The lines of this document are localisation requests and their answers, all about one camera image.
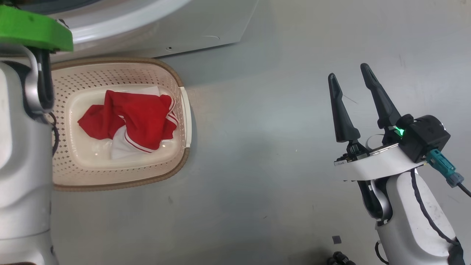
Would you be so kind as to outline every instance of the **gray floor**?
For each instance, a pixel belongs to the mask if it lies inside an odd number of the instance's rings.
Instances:
[[[444,153],[471,187],[471,1],[260,0],[238,44],[165,58],[194,114],[190,158],[174,177],[127,190],[55,192],[62,264],[300,264],[340,250],[379,265],[355,183],[336,182],[327,76],[335,72],[362,141],[376,112],[370,64],[401,114],[433,114]],[[471,262],[471,200],[419,172]],[[339,235],[342,244],[333,245]]]

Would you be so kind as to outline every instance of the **perforated basket wall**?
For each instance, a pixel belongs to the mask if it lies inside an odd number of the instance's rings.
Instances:
[[[148,58],[95,58],[82,59],[52,66],[52,79],[56,96],[54,115],[60,143],[53,158],[53,181],[56,190],[93,191],[113,190],[145,185],[170,178],[187,160],[191,142],[191,115],[186,92],[179,76],[165,63]],[[179,120],[175,133],[179,133],[178,152],[165,162],[116,170],[81,168],[74,161],[68,142],[66,104],[68,99],[82,90],[120,84],[149,84],[167,89],[176,101],[174,112]]]

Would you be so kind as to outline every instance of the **red cloth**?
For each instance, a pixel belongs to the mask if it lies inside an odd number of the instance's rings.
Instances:
[[[138,145],[157,150],[162,140],[172,139],[177,127],[170,113],[174,100],[168,95],[106,91],[104,105],[92,105],[78,121],[92,138],[112,139],[126,125],[127,135]]]

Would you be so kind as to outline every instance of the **red and white garment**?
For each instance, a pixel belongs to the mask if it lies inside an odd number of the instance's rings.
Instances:
[[[178,120],[175,100],[158,87],[106,91],[104,105],[92,105],[78,121],[92,138],[113,139],[111,159],[152,153],[173,138]]]

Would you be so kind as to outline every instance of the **washing machine door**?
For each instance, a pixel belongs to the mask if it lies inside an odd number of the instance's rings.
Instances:
[[[30,0],[21,8],[62,19],[73,35],[74,53],[53,61],[94,56],[145,41],[158,21],[191,0]]]

